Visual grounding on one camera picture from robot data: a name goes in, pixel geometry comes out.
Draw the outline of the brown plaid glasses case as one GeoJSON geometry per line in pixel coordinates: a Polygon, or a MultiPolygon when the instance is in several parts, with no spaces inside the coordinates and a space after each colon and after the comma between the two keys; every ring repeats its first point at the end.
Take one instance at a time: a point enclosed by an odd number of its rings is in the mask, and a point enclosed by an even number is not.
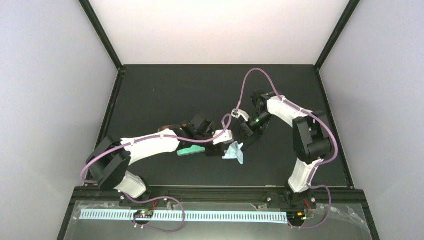
{"type": "Polygon", "coordinates": [[[182,126],[180,124],[164,125],[164,126],[161,126],[157,130],[157,132],[162,132],[164,130],[172,130],[173,131],[173,130],[181,129],[181,128],[182,128],[182,126]]]}

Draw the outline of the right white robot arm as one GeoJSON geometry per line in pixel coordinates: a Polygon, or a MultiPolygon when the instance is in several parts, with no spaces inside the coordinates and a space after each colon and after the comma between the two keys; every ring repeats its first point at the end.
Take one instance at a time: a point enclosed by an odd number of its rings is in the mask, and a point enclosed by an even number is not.
{"type": "Polygon", "coordinates": [[[338,153],[335,136],[327,125],[327,116],[322,111],[304,109],[274,92],[255,91],[250,99],[255,106],[255,114],[248,116],[238,106],[231,112],[237,118],[232,130],[234,137],[239,144],[248,147],[264,133],[273,118],[292,128],[296,163],[288,179],[291,191],[286,193],[284,200],[290,209],[299,209],[305,203],[303,192],[310,189],[320,164],[329,154],[338,153]]]}

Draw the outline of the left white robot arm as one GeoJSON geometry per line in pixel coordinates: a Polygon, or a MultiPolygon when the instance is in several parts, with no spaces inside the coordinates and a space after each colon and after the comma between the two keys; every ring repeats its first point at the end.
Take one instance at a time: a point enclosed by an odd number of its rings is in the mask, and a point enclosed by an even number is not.
{"type": "Polygon", "coordinates": [[[235,138],[230,129],[232,116],[226,114],[222,128],[202,114],[180,124],[163,126],[158,132],[133,138],[106,137],[86,160],[80,177],[86,172],[100,190],[116,190],[138,199],[148,191],[144,179],[130,171],[135,163],[165,153],[178,152],[192,146],[205,149],[207,156],[224,156],[235,138]]]}

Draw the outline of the blue-grey glasses case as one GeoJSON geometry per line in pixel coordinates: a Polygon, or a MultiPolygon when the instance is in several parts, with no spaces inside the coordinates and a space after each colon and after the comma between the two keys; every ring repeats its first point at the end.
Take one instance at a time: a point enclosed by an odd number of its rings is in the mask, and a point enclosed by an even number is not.
{"type": "Polygon", "coordinates": [[[206,149],[202,146],[192,145],[189,148],[177,150],[176,153],[179,157],[183,157],[183,156],[189,156],[193,154],[204,153],[205,150],[206,149]]]}

